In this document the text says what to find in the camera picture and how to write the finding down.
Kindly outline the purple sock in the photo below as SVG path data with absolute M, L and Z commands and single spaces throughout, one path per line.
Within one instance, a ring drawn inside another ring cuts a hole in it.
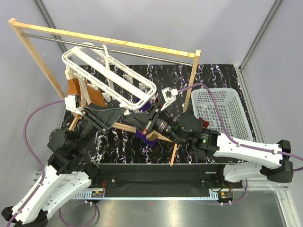
M 147 103 L 144 104 L 142 108 L 139 109 L 139 112 L 144 112 L 148 110 L 150 107 L 151 107 L 151 103 L 150 101 L 148 101 Z M 150 148 L 152 148 L 157 142 L 157 139 L 147 140 L 146 135 L 143 135 L 139 130 L 136 130 L 135 136 L 137 138 L 142 139 Z

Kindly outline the white plastic clip hanger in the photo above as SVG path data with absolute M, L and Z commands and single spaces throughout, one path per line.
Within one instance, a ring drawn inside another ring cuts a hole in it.
M 107 84 L 85 71 L 70 58 L 76 57 L 107 80 Z M 80 81 L 88 81 L 94 90 L 100 89 L 106 101 L 111 99 L 128 110 L 138 110 L 157 96 L 156 85 L 108 54 L 105 45 L 101 48 L 84 42 L 62 54 L 62 61 L 69 73 Z

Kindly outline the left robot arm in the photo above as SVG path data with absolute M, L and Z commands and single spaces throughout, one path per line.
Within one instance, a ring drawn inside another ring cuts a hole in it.
M 82 150 L 99 131 L 106 133 L 124 114 L 124 107 L 89 104 L 81 111 L 77 129 L 56 129 L 49 136 L 52 155 L 40 178 L 15 206 L 1 212 L 8 224 L 17 227 L 45 227 L 50 218 L 77 192 L 102 184 L 102 171 L 96 164 L 81 164 Z

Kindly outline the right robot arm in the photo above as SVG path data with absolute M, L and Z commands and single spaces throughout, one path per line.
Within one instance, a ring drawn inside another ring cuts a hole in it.
M 157 105 L 144 112 L 128 114 L 125 120 L 144 135 L 157 132 L 178 145 L 187 143 L 191 153 L 197 156 L 242 159 L 242 163 L 224 165 L 215 175 L 219 187 L 250 178 L 266 178 L 276 183 L 290 183 L 293 179 L 293 163 L 288 154 L 283 153 L 290 151 L 289 141 L 266 144 L 233 138 L 204 128 L 202 120 L 192 113 L 185 112 L 173 120 Z

